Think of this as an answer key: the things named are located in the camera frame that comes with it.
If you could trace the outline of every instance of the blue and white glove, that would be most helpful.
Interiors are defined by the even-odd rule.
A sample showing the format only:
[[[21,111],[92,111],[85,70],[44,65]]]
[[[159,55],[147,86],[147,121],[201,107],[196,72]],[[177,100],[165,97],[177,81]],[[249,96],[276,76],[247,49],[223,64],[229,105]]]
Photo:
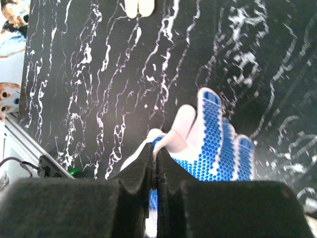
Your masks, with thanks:
[[[254,146],[245,135],[236,135],[233,126],[222,118],[221,100],[209,88],[199,90],[197,116],[190,105],[179,108],[167,134],[152,129],[148,138],[121,170],[134,161],[147,142],[153,143],[153,156],[166,147],[171,157],[192,176],[201,181],[252,180]],[[146,234],[156,237],[157,191],[150,193],[150,217]]]

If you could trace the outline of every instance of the green led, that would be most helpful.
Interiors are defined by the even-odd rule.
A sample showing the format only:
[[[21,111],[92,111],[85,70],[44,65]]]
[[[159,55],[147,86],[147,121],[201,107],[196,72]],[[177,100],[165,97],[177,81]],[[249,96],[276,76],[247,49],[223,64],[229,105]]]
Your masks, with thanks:
[[[75,173],[80,172],[80,171],[81,170],[79,170],[79,169],[74,169],[74,170],[69,171],[69,174],[74,175]]]

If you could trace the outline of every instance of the marble tabletop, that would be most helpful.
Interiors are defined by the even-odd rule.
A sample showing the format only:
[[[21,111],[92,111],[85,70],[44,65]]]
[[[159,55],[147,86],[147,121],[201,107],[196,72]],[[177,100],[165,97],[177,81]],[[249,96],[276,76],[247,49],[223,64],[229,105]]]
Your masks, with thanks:
[[[196,93],[218,93],[259,179],[317,209],[316,0],[32,1],[20,125],[66,169],[108,179]]]

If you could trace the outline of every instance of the glove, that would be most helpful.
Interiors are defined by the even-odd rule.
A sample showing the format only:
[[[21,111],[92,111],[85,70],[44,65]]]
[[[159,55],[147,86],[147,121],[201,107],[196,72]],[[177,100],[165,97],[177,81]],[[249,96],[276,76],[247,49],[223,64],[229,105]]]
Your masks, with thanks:
[[[150,16],[154,10],[155,0],[124,0],[125,12],[130,18],[135,18],[139,13],[146,17]]]
[[[199,90],[197,116],[190,105],[179,108],[171,131],[167,134],[152,129],[143,142],[152,142],[153,157],[166,147],[171,157],[187,172],[201,181],[252,180],[254,177],[254,146],[245,135],[236,135],[233,126],[222,118],[219,96],[209,88]],[[122,166],[137,158],[143,145]],[[150,192],[150,217],[146,234],[157,232],[157,191]]]

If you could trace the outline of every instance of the wire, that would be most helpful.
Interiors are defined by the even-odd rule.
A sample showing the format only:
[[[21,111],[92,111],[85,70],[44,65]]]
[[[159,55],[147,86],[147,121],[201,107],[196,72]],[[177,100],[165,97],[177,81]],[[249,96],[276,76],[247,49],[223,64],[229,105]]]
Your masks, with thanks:
[[[20,160],[20,159],[18,159],[18,158],[16,158],[16,157],[8,157],[8,158],[2,160],[2,161],[0,162],[0,167],[1,167],[5,162],[7,162],[7,161],[9,161],[9,160],[15,160],[16,162],[19,162],[19,163],[20,163],[20,166],[21,166],[23,169],[25,169],[25,170],[29,173],[30,178],[33,176],[33,174],[32,174],[32,172],[28,169],[28,167],[27,167],[26,165],[29,165],[29,166],[31,166],[32,168],[36,169],[36,170],[39,169],[39,168],[36,167],[35,165],[32,165],[31,163],[26,162],[26,161],[22,161],[22,160]]]

